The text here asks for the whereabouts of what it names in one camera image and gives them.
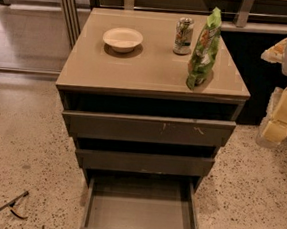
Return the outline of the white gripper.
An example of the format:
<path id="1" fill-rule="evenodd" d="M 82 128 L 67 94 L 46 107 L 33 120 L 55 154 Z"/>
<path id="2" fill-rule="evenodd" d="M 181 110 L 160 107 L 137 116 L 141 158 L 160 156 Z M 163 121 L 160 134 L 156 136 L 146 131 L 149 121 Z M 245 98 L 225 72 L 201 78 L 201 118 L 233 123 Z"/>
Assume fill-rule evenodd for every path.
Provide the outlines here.
<path id="1" fill-rule="evenodd" d="M 271 46 L 261 54 L 261 59 L 272 64 L 282 63 L 286 43 L 287 38 L 284 38 Z M 287 87 L 273 110 L 272 120 L 267 117 L 262 120 L 261 136 L 273 143 L 281 143 L 287 137 Z"/>

